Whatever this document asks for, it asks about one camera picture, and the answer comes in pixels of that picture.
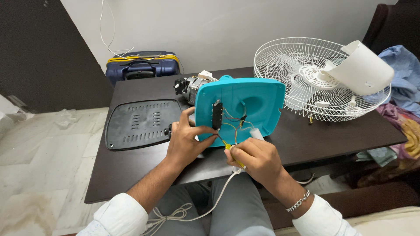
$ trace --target hand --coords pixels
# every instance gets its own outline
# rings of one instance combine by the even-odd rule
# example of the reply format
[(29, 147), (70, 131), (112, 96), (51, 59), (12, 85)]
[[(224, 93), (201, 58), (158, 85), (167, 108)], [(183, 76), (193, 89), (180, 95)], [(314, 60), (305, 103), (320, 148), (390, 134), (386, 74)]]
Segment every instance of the hand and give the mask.
[[(194, 113), (194, 109), (194, 107), (191, 107), (184, 110), (179, 117), (179, 121), (172, 123), (171, 141), (165, 157), (165, 159), (182, 169), (190, 164), (217, 138), (217, 131), (211, 127), (195, 127), (195, 122), (189, 119), (189, 116)], [(196, 135), (208, 133), (213, 135), (203, 141), (194, 139)]]
[(240, 167), (235, 159), (241, 161), (247, 167), (246, 172), (267, 189), (274, 188), (281, 173), (285, 172), (276, 147), (266, 141), (248, 138), (230, 150), (226, 149), (225, 154), (228, 165)]

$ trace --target plastic bag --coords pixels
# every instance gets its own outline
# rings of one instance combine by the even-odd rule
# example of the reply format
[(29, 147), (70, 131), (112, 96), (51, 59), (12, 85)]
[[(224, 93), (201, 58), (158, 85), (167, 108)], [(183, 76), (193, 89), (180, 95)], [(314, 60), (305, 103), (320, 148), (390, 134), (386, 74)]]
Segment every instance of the plastic bag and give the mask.
[(58, 118), (55, 120), (55, 123), (60, 129), (67, 129), (70, 124), (76, 123), (79, 120), (75, 114), (75, 109), (63, 109), (58, 113)]

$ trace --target person's left hand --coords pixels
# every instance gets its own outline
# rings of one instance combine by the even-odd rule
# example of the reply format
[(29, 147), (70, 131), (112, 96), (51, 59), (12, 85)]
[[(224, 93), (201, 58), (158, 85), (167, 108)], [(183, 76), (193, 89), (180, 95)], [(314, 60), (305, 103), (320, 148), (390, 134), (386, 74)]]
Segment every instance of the person's left hand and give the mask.
[[(188, 108), (181, 113), (179, 121), (172, 123), (172, 136), (165, 159), (180, 168), (190, 164), (204, 149), (208, 148), (217, 138), (217, 131), (208, 126), (195, 127), (195, 122), (189, 119), (195, 107)], [(213, 134), (197, 141), (194, 137), (199, 134)]]

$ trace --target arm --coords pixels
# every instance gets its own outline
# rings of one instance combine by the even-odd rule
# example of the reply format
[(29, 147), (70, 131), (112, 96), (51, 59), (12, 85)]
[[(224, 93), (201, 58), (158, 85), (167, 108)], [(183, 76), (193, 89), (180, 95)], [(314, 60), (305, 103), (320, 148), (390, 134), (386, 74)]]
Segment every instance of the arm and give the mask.
[[(252, 178), (260, 182), (286, 208), (302, 199), (306, 190), (300, 186), (284, 169), (274, 145), (249, 138), (225, 150), (227, 164), (238, 166), (235, 159), (241, 161)], [(310, 195), (291, 214), (295, 218), (293, 224), (302, 236), (355, 236), (360, 235), (342, 215), (333, 209), (324, 199)]]
[(207, 126), (195, 127), (189, 120), (194, 107), (181, 113), (179, 122), (172, 123), (172, 137), (166, 157), (127, 193), (113, 197), (94, 214), (94, 220), (78, 235), (139, 235), (146, 230), (148, 215), (166, 193), (181, 171), (204, 149), (210, 146), (217, 135), (203, 141), (196, 135), (217, 131)]

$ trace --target chain bracelet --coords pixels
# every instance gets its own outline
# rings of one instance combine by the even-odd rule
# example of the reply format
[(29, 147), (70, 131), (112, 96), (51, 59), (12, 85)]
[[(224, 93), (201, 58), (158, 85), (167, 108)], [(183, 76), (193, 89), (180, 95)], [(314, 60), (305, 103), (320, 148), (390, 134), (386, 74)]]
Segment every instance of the chain bracelet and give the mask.
[(309, 197), (310, 194), (311, 193), (309, 192), (309, 190), (307, 190), (306, 193), (303, 195), (303, 198), (300, 199), (299, 201), (297, 201), (291, 208), (286, 209), (286, 211), (287, 212), (292, 212), (292, 211), (296, 210), (296, 208), (298, 208), (302, 204), (302, 202), (305, 201)]

